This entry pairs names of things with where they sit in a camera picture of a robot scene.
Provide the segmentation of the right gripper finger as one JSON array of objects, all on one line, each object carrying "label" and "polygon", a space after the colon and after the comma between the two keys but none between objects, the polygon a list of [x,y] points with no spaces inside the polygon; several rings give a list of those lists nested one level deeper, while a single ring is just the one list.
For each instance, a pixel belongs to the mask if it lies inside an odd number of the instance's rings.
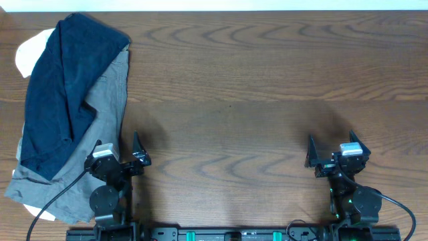
[{"label": "right gripper finger", "polygon": [[363,154],[369,154],[370,150],[363,144],[363,142],[357,137],[353,130],[349,131],[349,139],[351,143],[358,143],[362,149]]},{"label": "right gripper finger", "polygon": [[312,135],[308,136],[308,150],[306,154],[307,161],[315,161],[318,159],[318,153],[316,150],[315,142]]}]

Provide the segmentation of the navy blue shorts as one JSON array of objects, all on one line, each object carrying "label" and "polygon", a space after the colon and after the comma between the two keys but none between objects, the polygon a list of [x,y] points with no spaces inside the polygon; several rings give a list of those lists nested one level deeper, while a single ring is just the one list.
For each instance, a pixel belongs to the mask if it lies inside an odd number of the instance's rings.
[{"label": "navy blue shorts", "polygon": [[54,178],[95,119],[87,93],[129,43],[123,33],[81,13],[58,22],[27,87],[22,166]]}]

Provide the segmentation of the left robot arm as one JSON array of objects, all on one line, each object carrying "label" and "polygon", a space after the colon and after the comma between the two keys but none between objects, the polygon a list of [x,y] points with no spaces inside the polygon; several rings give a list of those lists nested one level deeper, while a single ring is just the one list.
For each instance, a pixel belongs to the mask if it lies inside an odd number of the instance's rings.
[{"label": "left robot arm", "polygon": [[132,177],[142,175],[144,168],[151,165],[137,132],[132,155],[135,160],[121,163],[114,145],[98,140],[86,157],[84,169],[105,183],[92,192],[89,201],[96,222],[96,241],[141,241],[146,236],[140,222],[132,217]]}]

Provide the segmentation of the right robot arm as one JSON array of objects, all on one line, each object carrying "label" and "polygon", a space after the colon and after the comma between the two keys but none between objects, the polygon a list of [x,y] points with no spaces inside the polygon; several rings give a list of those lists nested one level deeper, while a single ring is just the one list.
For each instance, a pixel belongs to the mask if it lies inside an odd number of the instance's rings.
[{"label": "right robot arm", "polygon": [[349,142],[325,158],[318,156],[314,138],[308,137],[305,166],[314,169],[315,177],[328,179],[330,211],[337,219],[319,229],[319,240],[373,239],[371,227],[379,221],[382,198],[377,190],[358,185],[354,179],[366,167],[370,154],[353,131]]}]

